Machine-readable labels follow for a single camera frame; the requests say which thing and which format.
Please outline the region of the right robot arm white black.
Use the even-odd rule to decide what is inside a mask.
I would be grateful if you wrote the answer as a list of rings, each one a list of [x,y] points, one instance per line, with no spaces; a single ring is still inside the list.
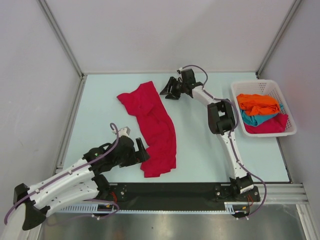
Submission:
[[[179,100],[186,94],[199,101],[207,109],[208,127],[219,139],[227,156],[230,169],[230,194],[242,201],[254,189],[254,182],[240,156],[236,143],[235,129],[238,122],[234,117],[234,104],[226,98],[217,98],[205,89],[205,84],[197,81],[193,69],[189,65],[177,70],[178,77],[171,76],[160,92],[169,100]]]

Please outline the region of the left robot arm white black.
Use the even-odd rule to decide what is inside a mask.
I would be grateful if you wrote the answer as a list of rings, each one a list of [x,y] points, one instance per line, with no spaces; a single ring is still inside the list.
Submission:
[[[103,175],[112,168],[130,167],[150,158],[142,140],[126,135],[90,149],[66,170],[35,185],[19,184],[13,203],[25,206],[22,230],[41,225],[46,218],[69,205],[87,200],[106,200],[111,186]]]

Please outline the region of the white perforated plastic basket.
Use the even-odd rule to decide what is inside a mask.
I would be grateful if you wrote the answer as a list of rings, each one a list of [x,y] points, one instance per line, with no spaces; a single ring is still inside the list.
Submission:
[[[288,104],[273,80],[248,80],[231,84],[240,125],[249,137],[285,137],[297,133]]]

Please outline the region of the crimson red t shirt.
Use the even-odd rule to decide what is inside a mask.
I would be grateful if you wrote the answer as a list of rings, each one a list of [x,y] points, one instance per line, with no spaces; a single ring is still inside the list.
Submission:
[[[140,169],[146,178],[157,178],[177,166],[177,139],[172,119],[152,81],[145,82],[130,93],[121,93],[117,99],[127,113],[136,117],[140,132],[148,145],[149,159]]]

